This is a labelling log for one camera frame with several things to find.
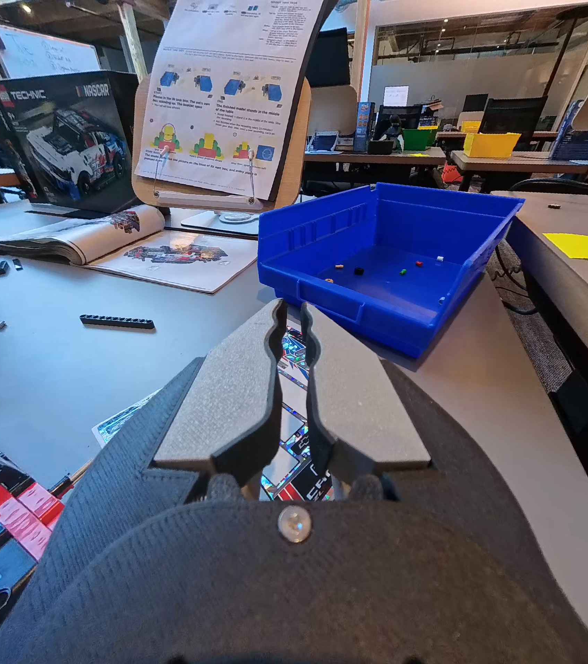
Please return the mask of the tall blue carton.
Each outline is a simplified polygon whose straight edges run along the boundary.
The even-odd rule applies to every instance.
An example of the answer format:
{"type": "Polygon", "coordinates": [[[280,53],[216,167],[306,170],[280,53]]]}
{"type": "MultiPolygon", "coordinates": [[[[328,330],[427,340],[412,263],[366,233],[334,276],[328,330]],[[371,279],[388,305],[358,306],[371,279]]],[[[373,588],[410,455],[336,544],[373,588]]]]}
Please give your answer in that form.
{"type": "Polygon", "coordinates": [[[375,104],[373,102],[359,102],[357,104],[356,129],[353,141],[353,151],[362,154],[367,151],[374,120],[375,104]]]}

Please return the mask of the wooden post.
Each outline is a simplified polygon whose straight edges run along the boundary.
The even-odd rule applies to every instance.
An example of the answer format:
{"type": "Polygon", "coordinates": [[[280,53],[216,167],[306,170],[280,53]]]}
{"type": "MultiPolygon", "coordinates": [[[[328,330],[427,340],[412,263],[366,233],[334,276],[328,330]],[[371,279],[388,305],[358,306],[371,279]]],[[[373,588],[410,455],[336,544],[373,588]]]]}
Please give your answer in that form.
{"type": "Polygon", "coordinates": [[[124,37],[129,49],[132,67],[139,82],[141,82],[148,76],[148,69],[140,42],[133,5],[128,1],[118,1],[117,8],[123,25],[124,37]]]}

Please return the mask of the large yellow plastic bin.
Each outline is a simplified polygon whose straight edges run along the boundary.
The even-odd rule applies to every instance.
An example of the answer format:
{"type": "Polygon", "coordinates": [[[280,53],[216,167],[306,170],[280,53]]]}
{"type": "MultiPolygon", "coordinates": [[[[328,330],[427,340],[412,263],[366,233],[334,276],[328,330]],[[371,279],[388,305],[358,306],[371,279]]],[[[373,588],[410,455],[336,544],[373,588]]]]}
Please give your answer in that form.
{"type": "Polygon", "coordinates": [[[520,133],[468,133],[463,153],[472,159],[508,159],[521,138],[520,133]]]}

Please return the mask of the blue plastic bin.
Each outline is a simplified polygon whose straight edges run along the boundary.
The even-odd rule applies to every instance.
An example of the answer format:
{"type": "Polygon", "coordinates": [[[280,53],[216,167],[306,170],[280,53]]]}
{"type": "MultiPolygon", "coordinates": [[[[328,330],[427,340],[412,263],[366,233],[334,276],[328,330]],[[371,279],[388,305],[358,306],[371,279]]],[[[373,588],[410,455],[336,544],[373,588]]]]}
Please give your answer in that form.
{"type": "Polygon", "coordinates": [[[259,280],[289,303],[308,302],[348,331],[418,358],[463,305],[523,204],[378,183],[274,209],[259,218],[259,280]],[[359,266],[362,276],[354,275],[359,266]]]}

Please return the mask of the long black beam brick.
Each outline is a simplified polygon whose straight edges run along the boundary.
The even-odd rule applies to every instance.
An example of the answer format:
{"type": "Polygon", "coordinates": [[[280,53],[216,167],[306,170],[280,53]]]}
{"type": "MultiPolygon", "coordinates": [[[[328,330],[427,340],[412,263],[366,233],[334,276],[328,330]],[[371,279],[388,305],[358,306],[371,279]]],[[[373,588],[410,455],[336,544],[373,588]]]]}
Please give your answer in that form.
{"type": "Polygon", "coordinates": [[[155,330],[154,321],[149,319],[82,314],[80,322],[91,327],[155,330]]]}

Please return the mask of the black floor lamp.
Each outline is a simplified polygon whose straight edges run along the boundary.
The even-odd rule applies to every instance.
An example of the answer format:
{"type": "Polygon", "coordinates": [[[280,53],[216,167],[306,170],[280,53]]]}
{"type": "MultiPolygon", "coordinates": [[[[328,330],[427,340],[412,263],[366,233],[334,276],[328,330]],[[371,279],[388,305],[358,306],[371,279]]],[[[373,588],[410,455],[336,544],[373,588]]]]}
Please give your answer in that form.
{"type": "Polygon", "coordinates": [[[588,65],[588,3],[564,9],[558,19],[560,48],[548,80],[548,109],[561,118],[588,65]]]}

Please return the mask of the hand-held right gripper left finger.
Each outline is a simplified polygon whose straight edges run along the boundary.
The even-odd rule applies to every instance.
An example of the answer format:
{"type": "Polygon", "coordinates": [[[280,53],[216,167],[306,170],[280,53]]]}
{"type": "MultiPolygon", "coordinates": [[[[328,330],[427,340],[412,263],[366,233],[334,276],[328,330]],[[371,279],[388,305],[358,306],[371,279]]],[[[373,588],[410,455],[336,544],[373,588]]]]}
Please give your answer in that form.
{"type": "Polygon", "coordinates": [[[260,478],[279,448],[286,327],[287,303],[274,299],[207,353],[153,457],[156,468],[227,474],[240,487],[260,478]]]}

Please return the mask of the black monitor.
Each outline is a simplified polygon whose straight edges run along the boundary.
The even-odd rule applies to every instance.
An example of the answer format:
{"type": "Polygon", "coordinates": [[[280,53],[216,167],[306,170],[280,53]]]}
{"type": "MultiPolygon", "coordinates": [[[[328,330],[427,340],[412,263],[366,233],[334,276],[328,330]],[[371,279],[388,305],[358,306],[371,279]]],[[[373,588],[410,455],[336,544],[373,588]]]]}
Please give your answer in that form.
{"type": "Polygon", "coordinates": [[[322,30],[313,45],[305,77],[311,88],[350,84],[346,28],[322,30]]]}

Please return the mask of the white task instruction sheet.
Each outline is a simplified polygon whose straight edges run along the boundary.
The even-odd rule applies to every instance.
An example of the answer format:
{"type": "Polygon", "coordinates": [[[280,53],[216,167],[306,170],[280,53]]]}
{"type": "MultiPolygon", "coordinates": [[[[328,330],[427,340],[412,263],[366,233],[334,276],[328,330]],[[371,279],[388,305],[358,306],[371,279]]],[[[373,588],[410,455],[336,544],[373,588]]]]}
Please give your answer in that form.
{"type": "Polygon", "coordinates": [[[259,201],[282,176],[326,1],[177,1],[135,175],[259,201]]]}

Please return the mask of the whiteboard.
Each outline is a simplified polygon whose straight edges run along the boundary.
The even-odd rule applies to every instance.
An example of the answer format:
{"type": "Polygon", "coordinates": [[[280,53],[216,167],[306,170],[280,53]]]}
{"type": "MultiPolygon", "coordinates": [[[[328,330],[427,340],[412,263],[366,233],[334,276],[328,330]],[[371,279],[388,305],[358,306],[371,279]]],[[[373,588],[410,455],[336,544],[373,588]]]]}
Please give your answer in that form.
{"type": "Polygon", "coordinates": [[[0,24],[0,70],[6,79],[100,71],[94,46],[0,24]]]}

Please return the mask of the black toy set box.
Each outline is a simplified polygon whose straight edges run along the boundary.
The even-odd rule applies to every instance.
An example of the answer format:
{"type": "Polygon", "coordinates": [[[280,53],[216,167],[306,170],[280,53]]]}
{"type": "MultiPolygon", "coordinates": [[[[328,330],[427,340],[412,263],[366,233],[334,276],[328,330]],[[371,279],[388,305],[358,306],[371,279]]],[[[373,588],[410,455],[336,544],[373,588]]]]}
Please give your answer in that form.
{"type": "Polygon", "coordinates": [[[32,203],[123,211],[139,80],[93,71],[0,80],[0,144],[32,203]]]}

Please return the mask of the green plastic bin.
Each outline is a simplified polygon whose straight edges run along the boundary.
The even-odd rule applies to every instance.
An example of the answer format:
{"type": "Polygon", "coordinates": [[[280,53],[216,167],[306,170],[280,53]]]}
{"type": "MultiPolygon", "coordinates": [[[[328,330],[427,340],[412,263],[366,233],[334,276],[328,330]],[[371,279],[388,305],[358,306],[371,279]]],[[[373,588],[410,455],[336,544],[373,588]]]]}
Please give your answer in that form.
{"type": "Polygon", "coordinates": [[[403,151],[422,152],[435,143],[438,127],[402,129],[403,151]]]}

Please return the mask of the open instruction booklet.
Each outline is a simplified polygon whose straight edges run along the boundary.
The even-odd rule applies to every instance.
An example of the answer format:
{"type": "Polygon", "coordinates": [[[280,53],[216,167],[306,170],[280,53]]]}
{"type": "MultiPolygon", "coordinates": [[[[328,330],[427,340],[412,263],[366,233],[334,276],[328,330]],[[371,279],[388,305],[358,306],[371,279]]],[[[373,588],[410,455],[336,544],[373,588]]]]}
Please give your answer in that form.
{"type": "Polygon", "coordinates": [[[0,237],[0,254],[63,258],[81,268],[214,294],[256,261],[257,242],[167,229],[159,209],[141,204],[0,237]]]}

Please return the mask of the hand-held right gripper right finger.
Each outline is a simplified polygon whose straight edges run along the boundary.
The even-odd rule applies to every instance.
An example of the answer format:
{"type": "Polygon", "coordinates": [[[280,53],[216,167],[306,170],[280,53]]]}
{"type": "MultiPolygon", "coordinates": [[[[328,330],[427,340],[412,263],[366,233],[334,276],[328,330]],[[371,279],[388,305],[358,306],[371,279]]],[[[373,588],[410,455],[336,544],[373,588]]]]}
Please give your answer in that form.
{"type": "Polygon", "coordinates": [[[301,330],[309,448],[334,492],[347,494],[365,475],[428,469],[430,453],[380,357],[310,303],[301,306],[301,330]]]}

